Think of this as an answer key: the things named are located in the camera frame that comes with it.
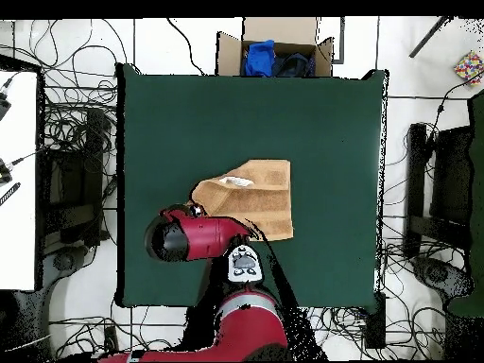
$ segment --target black cable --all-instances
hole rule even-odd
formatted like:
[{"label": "black cable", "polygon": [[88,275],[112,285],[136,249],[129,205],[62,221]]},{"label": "black cable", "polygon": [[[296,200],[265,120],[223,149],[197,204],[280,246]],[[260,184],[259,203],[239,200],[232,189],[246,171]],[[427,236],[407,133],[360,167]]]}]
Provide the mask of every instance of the black cable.
[{"label": "black cable", "polygon": [[[456,86],[453,86],[451,89],[449,89],[447,91],[447,93],[444,95],[443,99],[442,99],[442,102],[441,104],[439,105],[439,107],[437,108],[437,117],[435,119],[435,123],[434,123],[434,127],[436,128],[437,127],[437,123],[439,122],[439,117],[441,116],[441,113],[443,112],[443,103],[445,102],[445,100],[447,100],[447,97],[450,95],[450,93],[452,91],[454,91],[455,89],[457,89],[459,86],[464,86],[466,83],[469,83],[471,82],[472,80],[482,76],[482,74],[484,74],[484,70],[482,70],[481,72],[479,72],[478,74],[474,75],[472,78],[469,78],[463,82],[461,82],[459,85],[456,85]],[[433,140],[434,139],[434,131],[432,130],[430,132],[430,136],[429,136],[429,139],[430,140]]]},{"label": "black cable", "polygon": [[177,31],[178,31],[178,32],[179,32],[179,33],[180,33],[180,34],[183,36],[183,38],[185,39],[186,43],[188,44],[188,51],[189,51],[189,53],[190,53],[190,62],[192,63],[192,65],[193,65],[195,68],[197,68],[197,69],[200,71],[200,73],[201,73],[203,76],[206,76],[206,74],[205,74],[203,71],[201,71],[201,68],[200,68],[200,67],[198,67],[198,66],[197,66],[197,65],[196,65],[196,64],[193,62],[193,56],[192,56],[192,44],[190,44],[190,41],[188,40],[188,38],[185,36],[185,34],[184,34],[183,32],[181,32],[181,31],[178,29],[178,27],[177,27],[175,24],[173,24],[173,23],[171,22],[171,20],[170,20],[169,18],[166,18],[166,20],[168,21],[168,23],[169,23],[171,26],[173,26],[173,27],[174,27],[174,28],[175,28],[175,29],[176,29],[176,30],[177,30]]},{"label": "black cable", "polygon": [[147,318],[147,311],[149,310],[149,306],[147,307],[147,310],[145,312],[145,315],[143,317],[143,320],[141,320],[141,324],[140,324],[140,338],[143,340],[143,342],[146,344],[147,342],[145,341],[145,339],[143,338],[143,335],[141,334],[141,330],[143,329],[143,324],[145,323],[145,319]]},{"label": "black cable", "polygon": [[18,75],[19,75],[21,72],[22,72],[22,71],[17,71],[15,74],[13,74],[13,75],[12,75],[12,76],[11,76],[9,79],[7,79],[7,80],[6,80],[6,82],[5,82],[5,83],[4,83],[4,84],[3,84],[3,85],[0,87],[0,89],[7,89],[7,88],[10,86],[10,84],[11,84],[12,80],[13,80],[13,79],[14,79],[16,76],[18,76]]}]

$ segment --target folded towel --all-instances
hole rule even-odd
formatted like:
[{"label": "folded towel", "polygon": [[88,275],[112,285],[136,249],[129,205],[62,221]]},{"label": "folded towel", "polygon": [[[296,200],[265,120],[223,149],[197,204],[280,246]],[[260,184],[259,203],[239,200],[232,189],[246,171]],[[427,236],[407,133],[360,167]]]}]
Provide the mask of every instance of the folded towel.
[{"label": "folded towel", "polygon": [[250,226],[269,241],[292,238],[290,162],[249,160],[220,177],[201,181],[191,200],[209,216],[228,216]]}]

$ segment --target black border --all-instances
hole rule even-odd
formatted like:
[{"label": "black border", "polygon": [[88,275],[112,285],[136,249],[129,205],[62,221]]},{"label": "black border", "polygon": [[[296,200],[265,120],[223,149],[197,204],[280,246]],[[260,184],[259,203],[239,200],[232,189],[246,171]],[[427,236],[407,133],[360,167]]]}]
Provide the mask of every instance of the black border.
[{"label": "black border", "polygon": [[126,79],[124,65],[118,62],[115,66],[117,78],[116,104],[116,174],[117,174],[117,285],[114,302],[119,307],[123,304],[125,293],[125,100]]},{"label": "black border", "polygon": [[[36,110],[36,133],[35,148],[44,145],[45,135],[45,78],[42,67],[27,61],[17,60],[12,57],[0,55],[0,70],[11,72],[33,72],[37,75],[37,110]],[[34,260],[34,290],[42,288],[43,283],[43,213],[40,207],[40,196],[43,192],[43,178],[41,171],[41,158],[36,158],[35,163],[35,260]]]}]

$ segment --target green table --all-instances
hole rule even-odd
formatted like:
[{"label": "green table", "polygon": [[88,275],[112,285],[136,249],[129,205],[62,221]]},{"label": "green table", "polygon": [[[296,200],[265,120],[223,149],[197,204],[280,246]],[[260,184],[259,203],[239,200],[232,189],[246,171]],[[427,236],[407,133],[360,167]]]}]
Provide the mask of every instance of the green table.
[{"label": "green table", "polygon": [[[118,79],[122,304],[195,304],[205,262],[150,259],[148,223],[201,180],[248,159],[287,159],[294,238],[272,245],[299,304],[373,307],[384,71],[362,80],[143,76],[124,65]],[[264,261],[264,244],[256,248]],[[275,291],[270,277],[265,284]]]}]

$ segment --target white table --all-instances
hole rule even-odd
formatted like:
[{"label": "white table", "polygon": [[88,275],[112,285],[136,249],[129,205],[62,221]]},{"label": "white table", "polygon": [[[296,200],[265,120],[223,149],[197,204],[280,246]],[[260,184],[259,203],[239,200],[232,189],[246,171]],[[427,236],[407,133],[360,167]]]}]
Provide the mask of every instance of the white table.
[{"label": "white table", "polygon": [[[0,86],[12,75],[0,71]],[[0,121],[0,158],[6,164],[36,150],[36,87],[37,76],[29,72],[9,85],[11,107]],[[13,184],[21,184],[0,206],[0,289],[34,289],[35,162],[33,155],[14,166],[12,181],[0,186],[2,197]]]}]

